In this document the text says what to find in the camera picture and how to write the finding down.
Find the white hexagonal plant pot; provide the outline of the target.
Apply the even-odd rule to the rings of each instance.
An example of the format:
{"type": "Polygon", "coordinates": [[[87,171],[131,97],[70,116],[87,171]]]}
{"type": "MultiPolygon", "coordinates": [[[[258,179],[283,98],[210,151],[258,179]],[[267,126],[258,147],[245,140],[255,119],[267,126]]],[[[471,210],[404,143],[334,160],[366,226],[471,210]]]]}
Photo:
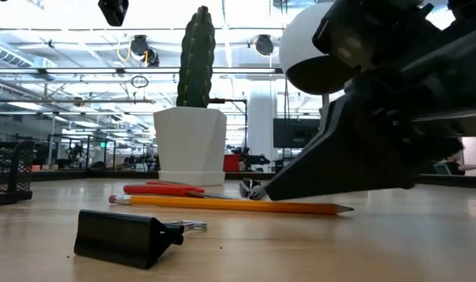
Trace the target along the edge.
{"type": "Polygon", "coordinates": [[[172,107],[153,114],[159,180],[192,186],[225,182],[226,116],[216,109],[172,107]]]}

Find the black binder clip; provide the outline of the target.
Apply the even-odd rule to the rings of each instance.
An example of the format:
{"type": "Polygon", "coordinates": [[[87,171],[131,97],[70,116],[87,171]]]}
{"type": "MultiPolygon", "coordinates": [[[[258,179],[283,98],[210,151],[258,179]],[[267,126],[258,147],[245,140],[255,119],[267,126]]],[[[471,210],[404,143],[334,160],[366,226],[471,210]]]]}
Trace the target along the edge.
{"type": "Polygon", "coordinates": [[[183,244],[184,233],[192,230],[205,231],[207,223],[81,210],[74,254],[149,269],[172,245],[183,244]]]}

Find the red-handled scissors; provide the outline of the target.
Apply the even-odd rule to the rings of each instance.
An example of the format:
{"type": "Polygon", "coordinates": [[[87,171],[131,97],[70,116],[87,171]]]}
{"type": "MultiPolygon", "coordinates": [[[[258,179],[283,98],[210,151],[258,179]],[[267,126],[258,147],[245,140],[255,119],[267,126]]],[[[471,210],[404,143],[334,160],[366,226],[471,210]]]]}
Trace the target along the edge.
{"type": "Polygon", "coordinates": [[[128,194],[150,194],[173,197],[198,197],[236,200],[236,197],[206,193],[203,188],[197,186],[161,181],[150,181],[146,182],[145,184],[124,185],[123,191],[128,194]]]}

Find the yellow pencil with red eraser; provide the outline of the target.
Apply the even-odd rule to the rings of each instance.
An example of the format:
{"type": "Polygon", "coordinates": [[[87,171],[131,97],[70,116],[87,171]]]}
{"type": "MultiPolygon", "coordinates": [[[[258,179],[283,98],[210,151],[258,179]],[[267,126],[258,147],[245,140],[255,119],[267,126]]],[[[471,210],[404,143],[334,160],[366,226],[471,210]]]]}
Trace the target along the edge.
{"type": "Polygon", "coordinates": [[[111,204],[145,205],[165,208],[195,208],[244,212],[278,212],[311,215],[338,215],[352,212],[354,208],[327,203],[293,203],[275,201],[246,201],[205,199],[191,197],[154,197],[134,195],[111,195],[111,204]]]}

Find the black display on stand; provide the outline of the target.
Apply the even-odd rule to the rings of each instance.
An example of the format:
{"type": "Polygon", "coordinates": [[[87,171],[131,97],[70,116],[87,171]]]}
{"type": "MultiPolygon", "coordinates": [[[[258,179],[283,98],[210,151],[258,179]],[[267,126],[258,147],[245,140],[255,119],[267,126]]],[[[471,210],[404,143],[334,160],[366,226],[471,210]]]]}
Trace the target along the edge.
{"type": "Polygon", "coordinates": [[[275,148],[303,148],[319,132],[320,120],[273,119],[273,146],[275,148]]]}

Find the green cactus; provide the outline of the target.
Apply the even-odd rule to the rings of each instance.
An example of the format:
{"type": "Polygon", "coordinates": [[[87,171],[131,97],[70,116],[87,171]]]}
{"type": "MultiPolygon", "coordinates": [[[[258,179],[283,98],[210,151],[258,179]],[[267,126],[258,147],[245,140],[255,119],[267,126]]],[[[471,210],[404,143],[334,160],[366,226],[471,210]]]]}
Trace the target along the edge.
{"type": "Polygon", "coordinates": [[[208,7],[202,5],[186,25],[182,39],[177,107],[207,107],[214,59],[215,27],[208,7]]]}

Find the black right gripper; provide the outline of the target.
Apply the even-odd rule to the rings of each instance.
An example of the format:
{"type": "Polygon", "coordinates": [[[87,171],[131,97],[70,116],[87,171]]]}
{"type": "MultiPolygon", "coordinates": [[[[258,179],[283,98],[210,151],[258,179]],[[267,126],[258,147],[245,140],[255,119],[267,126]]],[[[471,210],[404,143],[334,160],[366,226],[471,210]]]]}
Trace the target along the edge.
{"type": "Polygon", "coordinates": [[[476,135],[476,15],[360,72],[355,94],[383,103],[411,173],[456,154],[460,136],[476,135]]]}

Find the person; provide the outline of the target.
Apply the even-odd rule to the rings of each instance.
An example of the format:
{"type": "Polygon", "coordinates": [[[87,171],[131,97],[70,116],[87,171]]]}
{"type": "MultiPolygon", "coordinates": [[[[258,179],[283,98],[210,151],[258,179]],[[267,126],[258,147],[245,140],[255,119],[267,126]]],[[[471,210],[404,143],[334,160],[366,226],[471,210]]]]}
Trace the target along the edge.
{"type": "Polygon", "coordinates": [[[460,164],[456,155],[447,157],[445,164],[452,175],[465,175],[466,171],[476,170],[476,164],[460,164]]]}

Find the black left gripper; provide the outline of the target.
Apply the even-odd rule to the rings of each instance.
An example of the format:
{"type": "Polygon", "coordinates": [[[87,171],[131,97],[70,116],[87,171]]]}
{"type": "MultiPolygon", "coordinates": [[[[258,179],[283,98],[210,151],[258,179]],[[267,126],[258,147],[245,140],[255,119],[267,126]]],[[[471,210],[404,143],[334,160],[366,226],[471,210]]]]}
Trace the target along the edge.
{"type": "Polygon", "coordinates": [[[110,26],[121,27],[128,11],[129,0],[99,0],[98,7],[110,26]]]}

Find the red storage bin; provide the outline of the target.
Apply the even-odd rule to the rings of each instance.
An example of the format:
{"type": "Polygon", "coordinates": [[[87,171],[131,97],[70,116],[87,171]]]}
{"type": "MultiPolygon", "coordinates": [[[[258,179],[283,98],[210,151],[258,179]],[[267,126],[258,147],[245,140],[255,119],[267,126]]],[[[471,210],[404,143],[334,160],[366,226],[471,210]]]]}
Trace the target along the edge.
{"type": "Polygon", "coordinates": [[[240,170],[240,155],[226,154],[224,156],[224,172],[238,172],[240,170]]]}

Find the black mesh desk organizer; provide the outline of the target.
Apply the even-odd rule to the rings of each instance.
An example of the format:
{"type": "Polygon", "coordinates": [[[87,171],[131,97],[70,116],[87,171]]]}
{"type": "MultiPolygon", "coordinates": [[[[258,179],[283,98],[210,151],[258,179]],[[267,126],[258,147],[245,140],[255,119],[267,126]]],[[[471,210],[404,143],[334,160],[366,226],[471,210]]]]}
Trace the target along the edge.
{"type": "Polygon", "coordinates": [[[32,198],[34,146],[35,141],[0,141],[0,205],[32,198]]]}

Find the white globe lamp black base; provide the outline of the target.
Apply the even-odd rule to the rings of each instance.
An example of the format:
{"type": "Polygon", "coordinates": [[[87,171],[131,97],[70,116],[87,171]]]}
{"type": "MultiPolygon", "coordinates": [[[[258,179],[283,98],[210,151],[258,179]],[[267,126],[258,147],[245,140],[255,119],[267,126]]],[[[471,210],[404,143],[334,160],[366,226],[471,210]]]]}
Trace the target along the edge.
{"type": "Polygon", "coordinates": [[[309,96],[327,95],[332,102],[344,95],[352,69],[319,51],[312,43],[321,19],[334,3],[321,2],[303,9],[287,25],[279,44],[279,62],[286,78],[283,113],[290,112],[292,88],[309,96]]]}

